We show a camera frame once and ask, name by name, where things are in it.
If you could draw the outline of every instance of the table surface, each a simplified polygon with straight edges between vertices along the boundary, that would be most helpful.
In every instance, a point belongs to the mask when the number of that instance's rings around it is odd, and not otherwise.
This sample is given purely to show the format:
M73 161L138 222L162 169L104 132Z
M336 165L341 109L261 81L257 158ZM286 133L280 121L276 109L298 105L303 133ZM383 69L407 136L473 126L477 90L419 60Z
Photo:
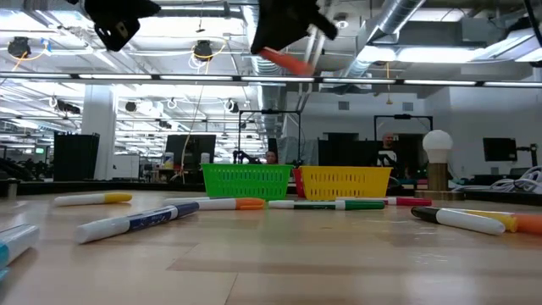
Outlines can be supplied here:
M374 211L201 211L76 245L77 225L202 193L133 191L131 204L0 202L0 230L39 225L11 263L0 303L40 305L541 304L542 236L484 234ZM436 206L542 213L491 202Z

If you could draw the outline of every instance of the black partition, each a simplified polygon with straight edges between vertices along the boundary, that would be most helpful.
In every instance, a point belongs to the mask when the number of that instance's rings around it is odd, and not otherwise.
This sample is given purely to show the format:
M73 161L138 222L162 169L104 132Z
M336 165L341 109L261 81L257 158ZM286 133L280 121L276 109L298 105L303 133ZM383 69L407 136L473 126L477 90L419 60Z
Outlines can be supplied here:
M100 135L54 136L54 180L82 181L94 179Z

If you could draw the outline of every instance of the person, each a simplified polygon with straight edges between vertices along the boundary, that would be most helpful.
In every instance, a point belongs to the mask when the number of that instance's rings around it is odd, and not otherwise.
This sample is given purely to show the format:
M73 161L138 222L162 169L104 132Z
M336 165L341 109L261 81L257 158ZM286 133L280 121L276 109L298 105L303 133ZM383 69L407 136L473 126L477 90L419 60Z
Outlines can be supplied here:
M277 154L274 151L267 151L265 153L265 159L267 160L268 164L277 164Z
M407 168L401 163L401 158L395 149L395 135L393 133L385 133L382 136L382 147L379 147L373 160L376 163L373 165L380 167L392 167L391 176L401 178L407 172Z
M397 152L393 147L394 136L389 132L382 136L382 147L378 151L377 166L395 166L397 164Z

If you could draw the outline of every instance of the white column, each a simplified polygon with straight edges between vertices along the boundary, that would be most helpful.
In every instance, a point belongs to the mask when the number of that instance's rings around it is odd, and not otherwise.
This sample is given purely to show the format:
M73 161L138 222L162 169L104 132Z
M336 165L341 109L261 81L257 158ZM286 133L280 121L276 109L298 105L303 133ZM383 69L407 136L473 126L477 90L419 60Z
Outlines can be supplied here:
M115 124L118 99L112 86L86 85L83 105L81 134L100 135L94 179L113 178L113 154L115 150Z

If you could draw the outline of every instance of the monitor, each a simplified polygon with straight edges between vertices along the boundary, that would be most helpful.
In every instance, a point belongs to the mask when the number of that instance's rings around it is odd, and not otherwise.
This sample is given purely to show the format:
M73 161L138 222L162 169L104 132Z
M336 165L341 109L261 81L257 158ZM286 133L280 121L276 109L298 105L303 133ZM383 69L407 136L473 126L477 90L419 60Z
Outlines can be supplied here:
M484 138L485 161L517 161L516 139Z
M186 135L171 135L168 136L166 143L166 153L174 154L174 164L181 166L182 153L185 146ZM209 153L211 159L214 159L214 146L217 137L215 135L192 135L186 143L185 150L185 167L195 167L199 165L202 158L202 153Z

